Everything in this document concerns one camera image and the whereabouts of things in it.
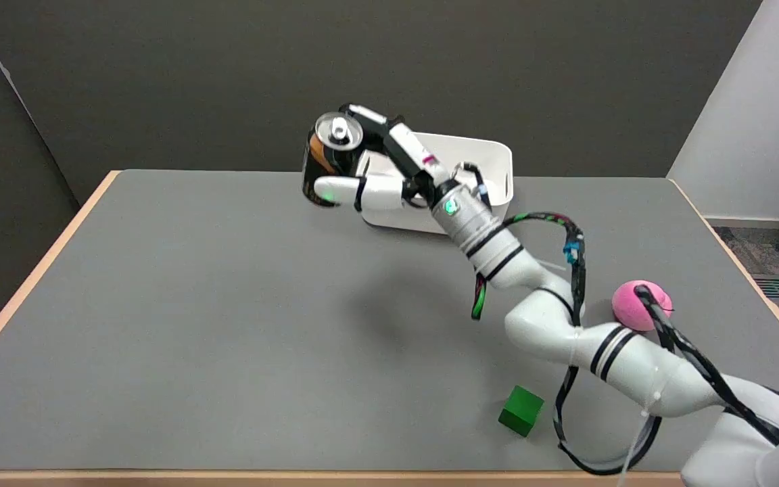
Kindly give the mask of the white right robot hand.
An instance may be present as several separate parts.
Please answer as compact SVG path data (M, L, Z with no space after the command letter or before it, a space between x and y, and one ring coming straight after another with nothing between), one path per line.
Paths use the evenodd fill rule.
M399 175L358 175L365 152L389 158ZM353 206L356 212L405 206L432 210L460 186L402 115L389 118L347 103L319 116L308 132L302 192L316 206Z

